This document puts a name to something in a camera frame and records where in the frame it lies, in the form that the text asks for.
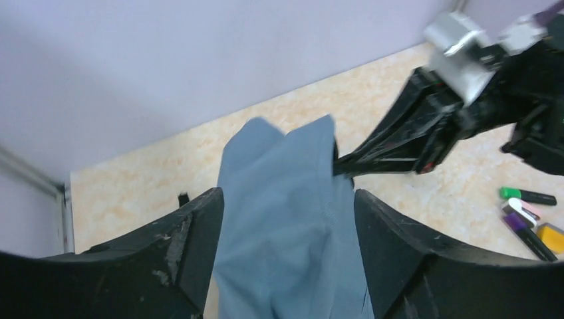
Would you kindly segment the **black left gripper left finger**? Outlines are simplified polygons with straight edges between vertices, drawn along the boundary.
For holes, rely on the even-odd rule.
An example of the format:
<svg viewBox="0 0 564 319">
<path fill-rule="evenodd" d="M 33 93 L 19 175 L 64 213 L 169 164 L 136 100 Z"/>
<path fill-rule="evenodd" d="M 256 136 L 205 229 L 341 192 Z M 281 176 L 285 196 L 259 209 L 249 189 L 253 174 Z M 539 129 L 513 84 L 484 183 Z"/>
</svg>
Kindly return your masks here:
<svg viewBox="0 0 564 319">
<path fill-rule="evenodd" d="M 202 318 L 223 220 L 211 188 L 80 253 L 1 254 L 2 318 Z"/>
</svg>

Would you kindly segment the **blue student backpack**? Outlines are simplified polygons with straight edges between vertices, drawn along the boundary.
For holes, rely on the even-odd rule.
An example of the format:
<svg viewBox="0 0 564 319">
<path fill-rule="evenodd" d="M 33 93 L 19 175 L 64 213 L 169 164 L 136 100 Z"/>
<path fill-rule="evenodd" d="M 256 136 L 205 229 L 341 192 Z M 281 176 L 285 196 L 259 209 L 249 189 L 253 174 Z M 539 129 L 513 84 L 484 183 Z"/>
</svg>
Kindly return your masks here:
<svg viewBox="0 0 564 319">
<path fill-rule="evenodd" d="M 263 118 L 225 145 L 213 275 L 220 318 L 372 318 L 353 183 L 333 173 L 335 123 Z"/>
</svg>

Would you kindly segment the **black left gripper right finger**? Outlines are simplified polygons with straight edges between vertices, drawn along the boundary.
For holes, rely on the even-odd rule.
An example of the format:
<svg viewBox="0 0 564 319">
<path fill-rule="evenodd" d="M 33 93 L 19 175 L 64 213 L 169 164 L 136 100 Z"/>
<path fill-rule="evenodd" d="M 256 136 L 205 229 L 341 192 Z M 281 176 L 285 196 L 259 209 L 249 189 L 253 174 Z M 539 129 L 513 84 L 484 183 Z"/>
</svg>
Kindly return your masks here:
<svg viewBox="0 0 564 319">
<path fill-rule="evenodd" d="M 376 318 L 562 318 L 563 263 L 453 239 L 370 192 L 354 217 Z"/>
</svg>

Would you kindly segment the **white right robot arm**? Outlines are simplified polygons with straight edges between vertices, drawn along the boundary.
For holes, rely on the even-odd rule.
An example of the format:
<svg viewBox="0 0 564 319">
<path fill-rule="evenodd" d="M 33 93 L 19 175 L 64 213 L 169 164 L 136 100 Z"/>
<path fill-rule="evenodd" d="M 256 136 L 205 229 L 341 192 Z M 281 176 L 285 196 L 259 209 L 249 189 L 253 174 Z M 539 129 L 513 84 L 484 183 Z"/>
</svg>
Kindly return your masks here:
<svg viewBox="0 0 564 319">
<path fill-rule="evenodd" d="M 492 41 L 467 15 L 439 15 L 432 46 L 369 137 L 337 159 L 335 175 L 428 173 L 455 145 L 513 125 L 501 150 L 563 174 L 563 10 L 518 18 Z"/>
</svg>

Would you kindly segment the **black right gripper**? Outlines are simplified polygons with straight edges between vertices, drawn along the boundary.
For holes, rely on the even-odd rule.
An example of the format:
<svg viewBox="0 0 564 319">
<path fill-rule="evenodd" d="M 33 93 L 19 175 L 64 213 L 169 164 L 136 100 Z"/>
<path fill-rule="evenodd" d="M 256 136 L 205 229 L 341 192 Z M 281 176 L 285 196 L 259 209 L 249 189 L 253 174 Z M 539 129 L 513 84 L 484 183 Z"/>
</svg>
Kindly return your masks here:
<svg viewBox="0 0 564 319">
<path fill-rule="evenodd" d="M 435 170 L 454 145 L 454 114 L 462 99 L 434 71 L 418 67 L 370 136 L 334 161 L 333 175 Z"/>
</svg>

